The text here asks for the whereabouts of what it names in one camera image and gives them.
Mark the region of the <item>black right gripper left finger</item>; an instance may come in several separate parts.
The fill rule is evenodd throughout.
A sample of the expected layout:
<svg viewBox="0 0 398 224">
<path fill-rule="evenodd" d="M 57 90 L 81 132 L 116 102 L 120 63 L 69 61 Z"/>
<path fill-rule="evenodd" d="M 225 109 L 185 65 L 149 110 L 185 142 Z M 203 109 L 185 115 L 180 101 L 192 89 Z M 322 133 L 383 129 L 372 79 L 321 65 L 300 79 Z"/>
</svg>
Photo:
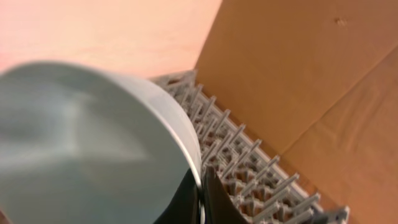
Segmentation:
<svg viewBox="0 0 398 224">
<path fill-rule="evenodd" d="M 200 222 L 198 188 L 189 169 L 171 202 L 154 224 L 198 224 Z"/>
</svg>

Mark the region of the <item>light blue bowl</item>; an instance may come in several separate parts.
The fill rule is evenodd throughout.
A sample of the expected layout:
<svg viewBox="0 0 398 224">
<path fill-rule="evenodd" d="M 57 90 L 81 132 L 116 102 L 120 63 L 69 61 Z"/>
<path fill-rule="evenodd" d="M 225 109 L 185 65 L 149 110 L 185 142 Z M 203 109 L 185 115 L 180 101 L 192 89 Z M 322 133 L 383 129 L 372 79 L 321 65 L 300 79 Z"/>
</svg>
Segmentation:
<svg viewBox="0 0 398 224">
<path fill-rule="evenodd" d="M 185 177 L 201 188 L 197 134 L 152 81 L 60 62 L 1 75 L 1 211 L 11 223 L 154 223 Z"/>
</svg>

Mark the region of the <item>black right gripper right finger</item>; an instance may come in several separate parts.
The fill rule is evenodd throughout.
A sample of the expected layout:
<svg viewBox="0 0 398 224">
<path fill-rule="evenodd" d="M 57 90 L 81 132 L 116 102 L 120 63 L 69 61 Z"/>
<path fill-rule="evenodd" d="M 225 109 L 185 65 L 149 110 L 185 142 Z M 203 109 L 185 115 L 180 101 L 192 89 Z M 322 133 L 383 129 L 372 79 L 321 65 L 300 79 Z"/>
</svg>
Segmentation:
<svg viewBox="0 0 398 224">
<path fill-rule="evenodd" d="M 214 168 L 206 168 L 202 187 L 206 224 L 248 224 L 233 205 Z"/>
</svg>

